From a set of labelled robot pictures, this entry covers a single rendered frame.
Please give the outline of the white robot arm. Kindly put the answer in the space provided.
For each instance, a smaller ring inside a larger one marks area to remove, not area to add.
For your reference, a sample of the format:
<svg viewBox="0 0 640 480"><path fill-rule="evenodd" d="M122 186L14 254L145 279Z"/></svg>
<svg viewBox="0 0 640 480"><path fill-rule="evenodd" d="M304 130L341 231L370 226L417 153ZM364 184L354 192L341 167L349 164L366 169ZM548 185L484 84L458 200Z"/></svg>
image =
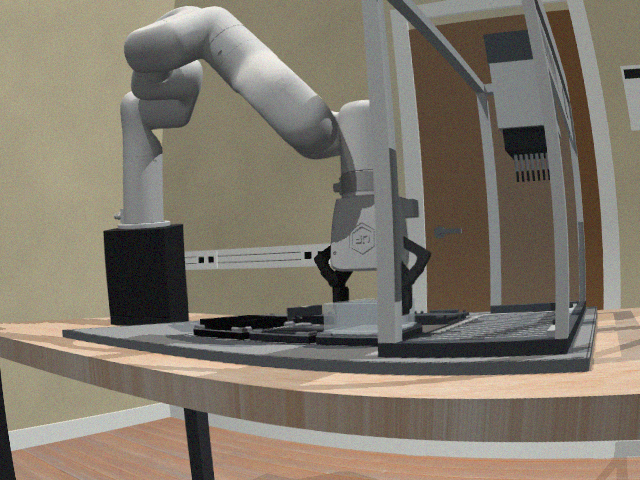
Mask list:
<svg viewBox="0 0 640 480"><path fill-rule="evenodd" d="M131 32L124 54L133 72L132 91L120 105L123 209L114 219L123 225L118 229L170 226L163 219L162 146L151 130L189 123L203 81L198 59L204 59L302 156L340 155L335 193L374 191L369 100L349 102L332 113L224 8L176 8Z"/></svg>

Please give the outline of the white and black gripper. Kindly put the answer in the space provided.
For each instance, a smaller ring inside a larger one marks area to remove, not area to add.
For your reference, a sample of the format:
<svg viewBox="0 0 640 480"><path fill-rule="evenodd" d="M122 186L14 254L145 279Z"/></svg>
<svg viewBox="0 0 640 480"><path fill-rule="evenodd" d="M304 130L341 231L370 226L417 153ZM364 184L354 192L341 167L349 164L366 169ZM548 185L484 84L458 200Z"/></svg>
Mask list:
<svg viewBox="0 0 640 480"><path fill-rule="evenodd" d="M335 271L328 263L330 258ZM345 193L336 199L331 245L316 255L314 261L332 287L333 302L349 301L345 283L352 272L376 270L374 191Z"/></svg>

